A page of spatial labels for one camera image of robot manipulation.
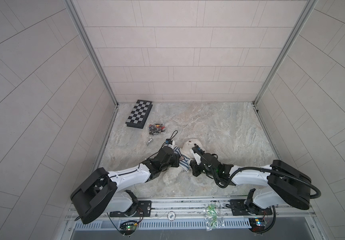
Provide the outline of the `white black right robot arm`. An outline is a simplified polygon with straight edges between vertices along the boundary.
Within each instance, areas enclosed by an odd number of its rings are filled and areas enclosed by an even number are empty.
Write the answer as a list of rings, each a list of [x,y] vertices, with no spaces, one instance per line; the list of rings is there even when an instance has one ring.
[[[288,204],[300,210],[308,210],[310,200],[321,196],[311,184],[311,178],[281,160],[263,167],[240,167],[219,162],[216,155],[194,153],[189,163],[194,176],[206,174],[215,184],[228,186],[254,185],[245,200],[246,208],[253,212],[271,206]]]

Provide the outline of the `white teddy bear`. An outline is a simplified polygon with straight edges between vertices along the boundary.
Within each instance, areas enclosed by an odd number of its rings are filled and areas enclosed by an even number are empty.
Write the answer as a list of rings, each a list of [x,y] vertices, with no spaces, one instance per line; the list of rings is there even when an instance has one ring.
[[[191,150],[195,145],[199,145],[199,147],[202,148],[202,143],[198,139],[189,139],[180,148],[184,154],[188,155],[189,157],[193,158],[193,160],[195,160],[193,156],[193,152]],[[179,175],[181,173],[189,173],[189,172],[184,171],[183,168],[181,167],[178,167],[178,168],[171,167],[163,175],[163,182],[166,185],[172,185],[173,183],[176,182],[176,180],[179,178]]]

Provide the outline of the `blue white striped shirt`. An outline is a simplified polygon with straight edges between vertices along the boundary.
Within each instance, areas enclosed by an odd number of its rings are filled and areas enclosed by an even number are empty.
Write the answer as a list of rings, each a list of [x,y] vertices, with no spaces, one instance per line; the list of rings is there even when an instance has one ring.
[[[181,148],[176,146],[174,147],[174,153],[179,155],[179,166],[183,168],[184,171],[189,172],[190,171],[190,163],[193,160],[193,158],[189,157],[188,155],[184,154],[181,151]]]

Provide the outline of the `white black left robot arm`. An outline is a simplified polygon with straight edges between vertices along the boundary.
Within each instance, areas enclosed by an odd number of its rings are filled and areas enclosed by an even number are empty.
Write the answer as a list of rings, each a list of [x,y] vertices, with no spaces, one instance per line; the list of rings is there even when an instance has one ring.
[[[168,168],[179,167],[180,154],[171,146],[162,147],[154,158],[122,171],[108,172],[98,168],[91,173],[70,195],[78,218],[83,224],[95,221],[105,212],[132,214],[137,199],[129,187],[150,182]]]

